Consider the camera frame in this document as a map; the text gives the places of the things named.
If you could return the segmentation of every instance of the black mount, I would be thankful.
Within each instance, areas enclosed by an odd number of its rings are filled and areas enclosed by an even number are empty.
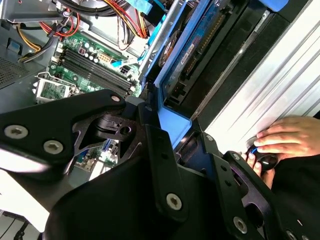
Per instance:
[[[161,129],[152,89],[146,99],[130,103],[100,90],[0,115],[0,154],[10,156],[0,168],[43,183],[67,174],[74,156],[85,149],[106,139],[120,141],[117,167],[57,202],[46,240],[290,240],[288,232],[296,239],[305,235],[245,161],[232,151],[222,156],[199,128],[175,153]],[[27,135],[5,134],[12,125],[23,126]],[[44,144],[51,140],[63,150],[46,151]]]

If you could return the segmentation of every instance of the person's hand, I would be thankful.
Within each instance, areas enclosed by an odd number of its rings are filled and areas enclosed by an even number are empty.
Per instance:
[[[278,154],[279,161],[320,154],[320,120],[313,117],[283,118],[256,136],[257,151]]]
[[[260,162],[256,162],[256,156],[251,153],[249,153],[248,157],[245,154],[242,154],[241,156],[244,160],[246,160],[246,162],[253,169],[253,171],[262,179],[262,181],[267,185],[267,187],[271,189],[276,174],[275,170],[268,170],[261,176],[262,166]]]

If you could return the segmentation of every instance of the motherboard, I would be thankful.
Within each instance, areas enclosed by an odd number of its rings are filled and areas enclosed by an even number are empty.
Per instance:
[[[142,87],[135,64],[114,67],[112,63],[128,58],[77,32],[62,39],[55,50],[48,71],[36,84],[36,100],[45,103],[102,89],[121,97],[138,97]]]

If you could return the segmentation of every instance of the silver screw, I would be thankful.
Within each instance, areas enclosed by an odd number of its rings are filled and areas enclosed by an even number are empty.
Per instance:
[[[169,205],[169,207],[173,210],[180,210],[182,208],[182,202],[181,199],[175,195],[174,193],[169,193],[166,196],[166,203]]]
[[[240,160],[240,157],[237,154],[233,153],[232,156],[234,157],[235,160]]]
[[[247,225],[246,223],[238,216],[235,216],[233,218],[233,224],[235,225],[235,227],[242,233],[242,234],[246,234],[248,229],[247,229]]]
[[[112,96],[111,99],[115,102],[120,102],[120,98],[118,98],[117,96]]]
[[[208,139],[210,142],[212,142],[214,140],[214,138],[210,135],[205,135],[206,139]]]
[[[46,141],[43,144],[43,149],[48,153],[48,154],[59,154],[62,152],[64,149],[64,146],[62,145],[61,142],[56,141],[56,140],[49,140]]]
[[[148,111],[152,112],[152,108],[151,108],[150,106],[145,106],[145,108],[146,108]]]
[[[10,125],[4,129],[4,135],[11,139],[23,139],[28,133],[28,129],[21,125]]]
[[[297,240],[295,235],[291,231],[287,230],[286,234],[289,236],[291,240]]]

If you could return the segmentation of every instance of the finger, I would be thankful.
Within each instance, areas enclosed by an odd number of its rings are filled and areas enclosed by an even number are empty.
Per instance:
[[[255,161],[256,161],[256,156],[252,153],[249,153],[249,156],[246,162],[249,164],[250,168],[252,169],[254,168]]]
[[[300,144],[301,138],[296,132],[276,133],[254,141],[256,147],[273,144]]]
[[[272,183],[274,181],[275,174],[276,174],[276,171],[274,169],[271,169],[271,170],[266,171],[262,176],[262,180],[270,189],[272,187]]]
[[[263,138],[265,136],[269,136],[272,134],[278,133],[294,133],[299,131],[299,126],[296,124],[279,124],[270,126],[267,130],[259,132],[256,137],[258,139]]]
[[[260,177],[261,176],[261,163],[257,162],[254,167],[253,167],[253,171]]]
[[[242,157],[245,161],[247,161],[247,154],[242,153],[242,154],[241,154],[241,157]]]
[[[299,116],[285,117],[275,121],[273,124],[271,124],[270,127],[273,127],[279,124],[297,124],[301,120],[301,118],[303,117],[299,117]]]
[[[263,154],[297,154],[300,152],[300,146],[297,143],[272,144],[260,146],[257,148],[257,151]]]

